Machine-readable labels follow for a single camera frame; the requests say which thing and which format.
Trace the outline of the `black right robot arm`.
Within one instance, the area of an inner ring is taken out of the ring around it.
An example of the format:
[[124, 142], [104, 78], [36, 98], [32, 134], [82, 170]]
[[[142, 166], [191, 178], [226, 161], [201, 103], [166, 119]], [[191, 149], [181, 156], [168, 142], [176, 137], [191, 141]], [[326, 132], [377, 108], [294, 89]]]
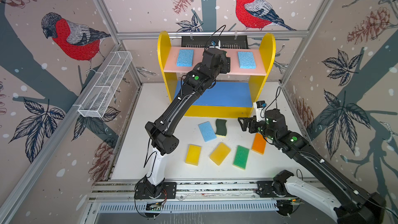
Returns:
[[292, 172], [278, 173], [269, 186], [258, 189], [260, 196], [270, 192], [279, 196], [294, 196], [316, 207], [337, 224], [381, 224], [386, 212], [386, 200], [377, 192], [369, 193], [349, 180], [325, 161], [313, 146], [296, 132], [288, 130], [285, 116], [278, 109], [266, 111], [264, 118], [239, 117], [242, 131], [260, 134], [272, 141], [278, 150], [307, 169], [327, 189], [312, 186]]

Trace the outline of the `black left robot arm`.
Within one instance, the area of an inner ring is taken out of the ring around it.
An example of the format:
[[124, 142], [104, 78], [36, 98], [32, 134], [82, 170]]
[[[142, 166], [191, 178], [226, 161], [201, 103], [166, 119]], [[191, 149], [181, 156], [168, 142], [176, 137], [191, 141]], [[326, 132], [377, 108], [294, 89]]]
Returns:
[[179, 139], [174, 136], [177, 125], [191, 105], [207, 89], [215, 86], [217, 76], [227, 74], [230, 70], [231, 58], [227, 57], [226, 51], [206, 48], [202, 61], [181, 80], [180, 90], [169, 107], [155, 122], [146, 123], [148, 145], [152, 147], [152, 153], [146, 158], [146, 161], [151, 160], [151, 166], [143, 183], [151, 197], [156, 198], [162, 193], [166, 166], [162, 160], [179, 144]]

